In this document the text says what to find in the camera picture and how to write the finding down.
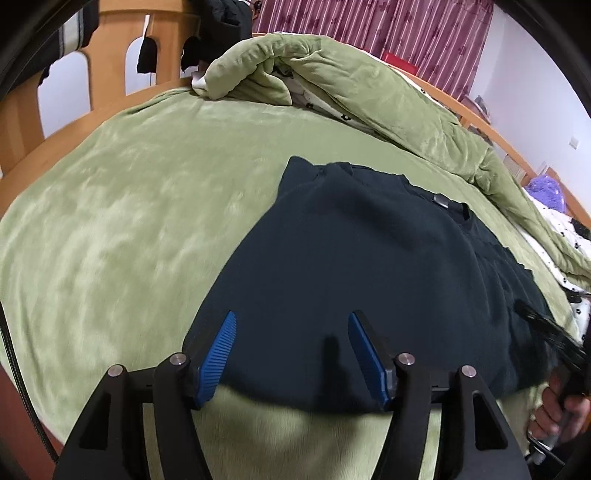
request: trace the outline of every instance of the hanging clothes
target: hanging clothes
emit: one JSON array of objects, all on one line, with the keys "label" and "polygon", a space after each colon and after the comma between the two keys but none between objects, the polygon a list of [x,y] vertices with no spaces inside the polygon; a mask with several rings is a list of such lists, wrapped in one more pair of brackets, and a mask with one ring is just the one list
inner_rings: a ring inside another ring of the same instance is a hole
[{"label": "hanging clothes", "polygon": [[69,53],[86,47],[99,26],[99,1],[88,2],[72,15],[33,55],[25,69],[18,76],[12,88],[38,72],[42,72],[40,84],[49,76],[50,66]]},{"label": "hanging clothes", "polygon": [[404,176],[292,157],[277,199],[232,254],[196,326],[236,313],[222,382],[251,398],[325,412],[378,411],[350,347],[361,309],[392,354],[473,365],[500,397],[538,384],[553,354],[513,312],[551,316],[531,271],[466,204]]},{"label": "hanging clothes", "polygon": [[[252,37],[252,8],[249,0],[190,0],[199,14],[199,31],[184,44],[181,69],[213,62],[241,40]],[[154,40],[144,38],[139,51],[138,73],[155,73],[157,49]]]}]

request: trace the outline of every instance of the fleece blanket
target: fleece blanket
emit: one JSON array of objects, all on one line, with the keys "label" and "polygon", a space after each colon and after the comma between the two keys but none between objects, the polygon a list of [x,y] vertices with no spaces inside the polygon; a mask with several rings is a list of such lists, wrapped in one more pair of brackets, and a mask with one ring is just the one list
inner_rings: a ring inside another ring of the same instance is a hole
[{"label": "fleece blanket", "polygon": [[[288,48],[290,42],[281,41]],[[300,45],[296,37],[293,41]],[[342,76],[356,77],[349,85],[354,91],[341,96],[333,91],[335,98],[370,98],[367,90],[380,85],[374,79],[390,75],[386,70],[382,74],[377,62],[363,64],[355,50],[327,46],[322,38],[310,41],[320,53],[308,56],[324,59],[311,68],[315,82],[328,90],[342,84]],[[264,45],[253,39],[228,51],[212,65],[201,97],[172,90],[105,122],[23,192],[0,222],[0,296],[15,350],[35,408],[62,442],[108,366],[147,368],[181,348],[224,263],[272,205],[291,155],[315,164],[348,161],[404,174],[427,190],[468,203],[533,271],[554,318],[573,328],[569,304],[549,270],[489,201],[495,198],[494,189],[512,188],[506,186],[507,181],[513,185],[510,176],[497,171],[500,180],[489,183],[500,186],[488,190],[486,182],[478,187],[474,180],[484,173],[467,175],[472,183],[460,176],[470,170],[471,154],[458,152],[480,140],[459,133],[457,122],[432,102],[423,106],[408,84],[373,93],[400,104],[387,118],[397,140],[386,135],[385,127],[376,138],[306,109],[206,98],[218,97],[220,92],[209,89],[217,84],[216,76],[225,81],[224,70],[232,81],[222,91],[240,96],[240,85],[254,81],[249,75],[256,77],[259,65],[270,60],[251,65],[253,71],[244,75],[234,75],[234,68],[259,55]],[[255,83],[251,89],[259,87]],[[368,102],[376,108],[381,104]],[[414,109],[423,115],[416,117]],[[362,114],[358,111],[364,122],[371,121]],[[419,141],[429,128],[436,130],[431,136],[437,141],[429,136]],[[447,140],[449,135],[455,138]],[[493,157],[478,148],[493,165],[488,168],[494,168]],[[438,164],[440,155],[449,166]],[[529,215],[527,203],[521,209],[507,208]],[[584,264],[569,256],[565,246],[556,242],[554,253],[584,276]],[[4,350],[0,361],[8,371]],[[523,391],[501,402],[522,445],[537,393]],[[145,418],[148,457],[153,478],[159,478],[148,408]],[[255,403],[225,387],[218,388],[194,419],[214,478],[239,479],[370,478],[389,424],[387,415],[310,415]],[[438,425],[434,412],[423,478],[433,474]]]}]

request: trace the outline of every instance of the metal screw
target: metal screw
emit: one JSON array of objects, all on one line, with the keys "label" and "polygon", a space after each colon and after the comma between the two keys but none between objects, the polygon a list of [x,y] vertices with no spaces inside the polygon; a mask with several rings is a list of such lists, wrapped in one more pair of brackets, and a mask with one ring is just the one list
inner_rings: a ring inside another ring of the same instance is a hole
[{"label": "metal screw", "polygon": [[187,361],[187,355],[184,353],[174,353],[170,356],[170,363],[173,365],[182,365]]},{"label": "metal screw", "polygon": [[464,365],[462,367],[462,373],[469,378],[473,378],[476,376],[476,368],[471,365]]},{"label": "metal screw", "polygon": [[411,353],[401,353],[398,355],[398,361],[403,365],[412,365],[415,361],[415,358]]},{"label": "metal screw", "polygon": [[107,370],[110,377],[118,377],[123,373],[123,367],[121,365],[112,365]]}]

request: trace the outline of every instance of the human hand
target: human hand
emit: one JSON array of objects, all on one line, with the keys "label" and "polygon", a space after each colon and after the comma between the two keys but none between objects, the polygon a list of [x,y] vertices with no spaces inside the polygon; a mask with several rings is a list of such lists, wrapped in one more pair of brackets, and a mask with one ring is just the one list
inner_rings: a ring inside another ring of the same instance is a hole
[{"label": "human hand", "polygon": [[[563,386],[556,370],[550,374],[548,384],[549,386],[542,393],[542,406],[535,411],[535,420],[532,420],[528,426],[531,435],[538,440],[559,433],[558,422],[564,415],[558,403],[558,396]],[[575,438],[585,425],[591,411],[591,401],[582,395],[571,395],[566,398],[564,408],[573,414],[560,433],[560,440],[568,442]]]}]

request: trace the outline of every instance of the striped curtain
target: striped curtain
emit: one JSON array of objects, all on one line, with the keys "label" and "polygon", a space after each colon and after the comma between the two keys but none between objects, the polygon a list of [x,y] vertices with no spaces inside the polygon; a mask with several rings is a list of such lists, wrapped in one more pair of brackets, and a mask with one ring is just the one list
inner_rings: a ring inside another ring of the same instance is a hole
[{"label": "striped curtain", "polygon": [[328,35],[377,57],[389,51],[461,99],[492,13],[493,0],[264,0],[254,31]]}]

